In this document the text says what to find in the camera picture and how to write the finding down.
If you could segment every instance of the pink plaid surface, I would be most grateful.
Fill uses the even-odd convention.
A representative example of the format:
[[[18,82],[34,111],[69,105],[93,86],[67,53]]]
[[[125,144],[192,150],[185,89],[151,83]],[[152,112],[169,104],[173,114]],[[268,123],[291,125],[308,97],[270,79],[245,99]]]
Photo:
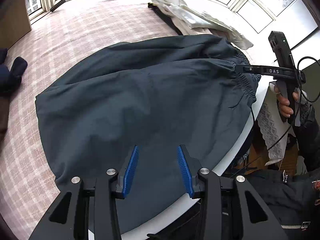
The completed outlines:
[[[0,213],[20,240],[29,238],[59,194],[42,149],[35,96],[99,49],[176,35],[146,4],[79,1],[67,2],[34,23],[5,62],[11,66],[17,56],[28,62],[22,85],[12,97],[0,154]]]

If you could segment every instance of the silver bolt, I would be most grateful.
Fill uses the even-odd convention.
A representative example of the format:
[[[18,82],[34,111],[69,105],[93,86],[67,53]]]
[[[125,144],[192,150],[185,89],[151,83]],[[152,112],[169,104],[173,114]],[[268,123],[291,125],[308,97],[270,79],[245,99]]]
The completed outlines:
[[[109,170],[107,170],[107,174],[108,175],[114,175],[114,174],[116,174],[116,170],[115,169],[109,169]]]
[[[202,169],[200,170],[200,172],[201,172],[202,174],[208,174],[210,171],[209,171],[209,169],[207,169],[207,168],[202,168]]]
[[[237,181],[239,181],[239,182],[244,182],[245,181],[245,178],[244,178],[244,176],[237,176]]]
[[[71,182],[72,182],[73,184],[77,184],[79,181],[80,181],[80,178],[79,178],[79,177],[73,177],[73,178],[71,179]]]

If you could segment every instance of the dark gray fabric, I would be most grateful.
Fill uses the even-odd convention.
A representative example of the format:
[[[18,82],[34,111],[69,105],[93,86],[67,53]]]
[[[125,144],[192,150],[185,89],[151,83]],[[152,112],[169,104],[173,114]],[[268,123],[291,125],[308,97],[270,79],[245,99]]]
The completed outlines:
[[[236,74],[239,51],[214,35],[175,36],[104,48],[36,97],[40,136],[63,189],[120,168],[140,148],[129,196],[117,201],[121,232],[185,192],[177,147],[213,168],[251,114],[259,76]]]

